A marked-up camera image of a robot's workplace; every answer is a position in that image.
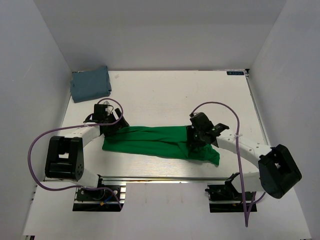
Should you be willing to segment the green t shirt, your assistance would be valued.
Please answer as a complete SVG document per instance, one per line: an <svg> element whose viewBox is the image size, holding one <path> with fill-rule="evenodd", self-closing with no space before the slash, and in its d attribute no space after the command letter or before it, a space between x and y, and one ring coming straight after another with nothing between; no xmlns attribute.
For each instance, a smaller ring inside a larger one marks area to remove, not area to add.
<svg viewBox="0 0 320 240"><path fill-rule="evenodd" d="M106 136L102 150L155 156L166 159L196 160L220 164L220 154L210 144L191 148L187 126L128 126Z"/></svg>

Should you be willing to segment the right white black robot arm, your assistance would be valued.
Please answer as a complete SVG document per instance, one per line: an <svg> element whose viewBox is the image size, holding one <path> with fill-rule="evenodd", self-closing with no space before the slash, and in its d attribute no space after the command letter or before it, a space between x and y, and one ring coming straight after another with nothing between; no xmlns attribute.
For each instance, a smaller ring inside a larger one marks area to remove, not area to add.
<svg viewBox="0 0 320 240"><path fill-rule="evenodd" d="M221 191L224 199L236 200L246 192L265 192L275 199L282 198L302 179L289 149L279 144L269 146L236 135L227 125L214 125L203 113L190 115L187 126L187 146L192 150L215 146L239 154L253 164L256 172L232 174L223 185L210 185L207 192Z"/></svg>

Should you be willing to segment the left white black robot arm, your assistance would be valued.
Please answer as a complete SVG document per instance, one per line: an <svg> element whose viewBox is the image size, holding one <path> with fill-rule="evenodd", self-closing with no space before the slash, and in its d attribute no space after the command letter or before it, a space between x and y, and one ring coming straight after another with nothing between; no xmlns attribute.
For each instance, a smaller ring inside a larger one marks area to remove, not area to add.
<svg viewBox="0 0 320 240"><path fill-rule="evenodd" d="M112 136L128 126L122 108L114 108L108 103L95 104L93 113L87 116L83 126L76 127L67 135L51 137L45 176L88 188L88 193L96 200L103 198L106 187L101 184L98 174L86 169L84 148L94 139Z"/></svg>

